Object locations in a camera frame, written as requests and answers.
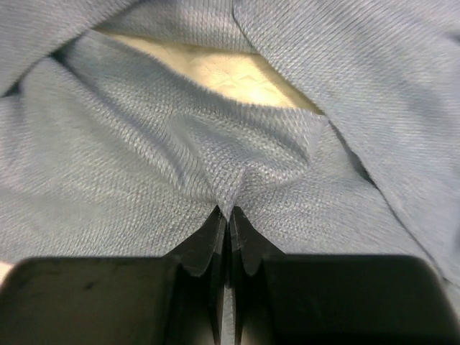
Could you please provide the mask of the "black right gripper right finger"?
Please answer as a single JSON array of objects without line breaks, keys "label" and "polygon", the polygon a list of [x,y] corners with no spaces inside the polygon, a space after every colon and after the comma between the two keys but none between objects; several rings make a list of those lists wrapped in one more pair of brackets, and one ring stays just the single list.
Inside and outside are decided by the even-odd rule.
[{"label": "black right gripper right finger", "polygon": [[286,254],[240,208],[226,230],[236,344],[457,344],[459,321],[420,258]]}]

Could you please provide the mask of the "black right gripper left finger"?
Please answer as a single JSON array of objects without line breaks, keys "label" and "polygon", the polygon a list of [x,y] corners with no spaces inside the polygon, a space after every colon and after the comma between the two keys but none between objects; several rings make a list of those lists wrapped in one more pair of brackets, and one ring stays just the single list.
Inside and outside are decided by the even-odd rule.
[{"label": "black right gripper left finger", "polygon": [[219,344],[220,210],[163,257],[35,257],[1,286],[3,344]]}]

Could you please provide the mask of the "blue striped pillowcase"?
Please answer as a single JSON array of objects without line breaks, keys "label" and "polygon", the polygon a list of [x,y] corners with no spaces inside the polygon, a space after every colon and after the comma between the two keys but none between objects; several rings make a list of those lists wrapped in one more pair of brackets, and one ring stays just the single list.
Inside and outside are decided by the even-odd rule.
[{"label": "blue striped pillowcase", "polygon": [[[243,103],[101,33],[262,56]],[[1,260],[163,257],[226,220],[286,254],[425,261],[459,321],[457,1],[3,1]]]}]

